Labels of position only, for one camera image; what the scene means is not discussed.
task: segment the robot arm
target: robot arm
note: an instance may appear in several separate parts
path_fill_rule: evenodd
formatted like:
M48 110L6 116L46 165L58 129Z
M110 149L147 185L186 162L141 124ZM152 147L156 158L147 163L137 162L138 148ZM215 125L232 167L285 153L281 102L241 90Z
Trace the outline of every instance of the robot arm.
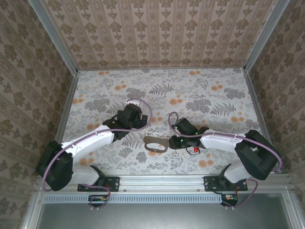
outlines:
M126 105L123 111L119 110L117 115L104 121L103 125L90 133L61 144L56 141L50 142L38 162L36 171L40 176L43 176L50 161L59 151L67 146L73 145L74 142L77 142L80 139L84 139L75 146L64 151L64 153L57 158L47 174L46 182L54 191L62 189L67 184L101 185L101 181L105 176L97 167L91 166L91 170L79 170L73 168L73 166L80 158L84 157L92 150L120 140L129 133L126 131L112 131L113 129L131 130L133 128L139 129L145 126L148 116L141 116L141 114L142 111L140 107L131 102Z
M237 153L240 162L229 164L220 174L219 179L225 180L226 185L235 184L240 180L254 177L259 180L265 180L277 163L277 158L266 149L249 143L245 140L237 138L237 136L246 137L274 150L278 155L278 151L257 131L250 130L246 134L238 134L229 136L226 133L214 135L215 131L207 127L197 130L187 119L181 118L174 125L174 128L183 135L200 135L199 137L182 137L172 136L169 140L170 148L181 149L190 146L199 148L214 148L232 153Z

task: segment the gray leaf pattern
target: gray leaf pattern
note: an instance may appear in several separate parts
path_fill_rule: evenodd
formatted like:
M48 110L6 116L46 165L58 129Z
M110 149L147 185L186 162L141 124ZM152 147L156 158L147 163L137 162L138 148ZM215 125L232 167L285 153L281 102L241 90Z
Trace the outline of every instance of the gray leaf pattern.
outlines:
M137 156L135 157L135 159L139 162L139 163L145 163L147 156L144 152L139 152L137 154Z
M226 96L227 96L228 99L245 98L244 92L240 92L240 91L232 89L232 88L225 88L224 92L227 93Z
M186 109L192 110L194 112L200 111L205 114L210 112L208 105L211 105L211 102L208 99L194 100L193 102L188 102L186 104Z
M230 103L229 103L229 105L223 103L223 104L214 105L214 107L211 110L211 114L220 115L220 116L222 116L222 115L229 116L229 114L234 111L236 111L236 108L234 107L234 105L231 105Z
M197 128L206 126L228 133L260 130L241 69L80 71L78 76L64 141L98 127L122 110L130 97L144 99L153 109L149 127L94 150L84 157L85 164L78 162L80 167L96 165L108 175L217 174L237 159L215 149L202 150L198 156L189 156L184 149L165 153L146 150L144 136L169 139L173 135L167 123L172 111ZM149 115L144 104L140 107ZM5 126L12 135L15 129ZM28 176L24 168L15 168L12 174L19 179Z

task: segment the floral tablecloth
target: floral tablecloth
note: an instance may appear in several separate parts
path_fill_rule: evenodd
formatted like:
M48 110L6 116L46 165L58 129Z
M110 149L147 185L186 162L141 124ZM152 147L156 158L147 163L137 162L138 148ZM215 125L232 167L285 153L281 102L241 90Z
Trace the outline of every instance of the floral tablecloth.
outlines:
M75 139L102 124L138 97L153 109L151 125L129 133L113 144L90 152L79 167L96 165L108 175L217 174L238 160L234 153L202 150L197 156L184 149L155 153L144 148L146 135L170 138L168 114L177 111L197 128L207 126L229 133L260 131L241 69L167 69L78 72L64 141ZM141 104L144 114L149 110Z

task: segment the purple cable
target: purple cable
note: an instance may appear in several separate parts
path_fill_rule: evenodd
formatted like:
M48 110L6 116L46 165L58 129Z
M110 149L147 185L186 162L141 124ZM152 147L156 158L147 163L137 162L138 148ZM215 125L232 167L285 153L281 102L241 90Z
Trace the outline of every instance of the purple cable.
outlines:
M172 131L174 131L177 135L179 136L182 136L182 137L201 137L201 136L213 136L213 135L218 135L218 136L225 136L225 137L234 137L234 138L239 138L239 139L242 139L242 140L245 140L245 141L248 141L248 142L251 142L257 146L260 146L266 150L268 150L270 153L272 153L276 159L278 160L278 164L279 166L276 167L275 169L273 169L272 171L273 172L279 172L279 170L281 169L282 165L283 165L283 162L280 158L280 156L271 148L265 146L264 144L260 143L260 142L257 142L257 141L254 141L252 139L249 139L249 138L246 138L246 137L242 137L242 136L238 136L238 135L234 135L234 134L224 134L224 133L218 133L218 132L214 132L214 133L203 133L203 134L200 134L200 135L183 135L183 134L180 134L179 132L177 132L171 125L171 117L172 115L175 114L177 116L177 120L176 122L178 121L179 119L179 116L178 116L178 113L177 112L171 112L169 115L168 115L168 124L171 128Z
M225 202L225 201L223 201L223 203L225 203L226 205L228 205L228 206L230 206L230 207L233 207L233 208L240 207L240 206L244 205L244 204L252 197L252 195L254 194L254 192L256 191L257 186L258 186L257 180L250 179L250 178L248 178L247 180L250 180L250 181L255 182L255 187L253 188L251 194L247 197L247 199L245 199L242 203L240 203L240 204L238 204L238 205L235 205L235 206L231 206L231 204L229 204L229 203L227 203L227 202Z
M143 102L143 103L148 107L148 109L149 109L149 111L150 111L150 118L149 118L148 123L147 123L145 126L139 128L139 129L133 129L133 130L125 130L125 129L105 129L105 130L99 130L99 131L94 132L94 133L92 133L92 134L90 134L90 135L87 135L87 136L82 137L81 139L79 139L79 140L73 142L73 144L71 144L71 145L68 145L67 147L65 147L64 149L62 149L61 151L59 151L59 152L55 155L55 157L51 160L51 162L49 163L48 167L46 168L46 171L44 172L43 177L42 177L42 185L41 185L41 186L42 186L42 189L43 189L44 191L46 191L46 192L52 191L51 188L50 188L50 189L46 189L46 187L45 187L45 182L46 182L47 175L48 175L48 173L49 173L50 168L52 167L52 165L54 164L54 162L57 160L57 158L58 158L63 152L65 152L67 149L71 148L72 146L76 146L79 142L81 142L81 141L83 141L83 140L85 140L85 139L87 139L87 138L89 138L89 137L91 137L91 136L94 136L94 135L96 135L96 134L100 134L100 133L103 133L103 132L109 132L109 131L111 131L111 132L113 132L113 131L136 132L136 131L140 131L140 130L143 130L143 129L145 129L146 127L148 127L148 125L151 123L152 118L153 118L153 117L152 117L152 116L153 116L153 111L152 111L151 106L149 106L149 104L148 104L147 102L145 102L143 99L131 98L131 99L127 100L126 102L129 102L130 100L137 100L137 101Z
M102 188L102 189L105 189L107 191L107 193L108 193L107 198L106 198L105 202L102 205L100 205L98 208L102 208L102 207L104 207L107 204L107 202L109 201L110 196L111 196L111 192L110 192L110 190L108 188L103 187L103 186L93 186L93 185L86 185L86 184L82 184L82 185L85 186L85 187L93 187L93 188ZM94 208L94 206L92 206L92 201L94 199L96 199L96 198L98 198L98 196L91 197L90 202L89 202L89 205L90 205L91 208Z

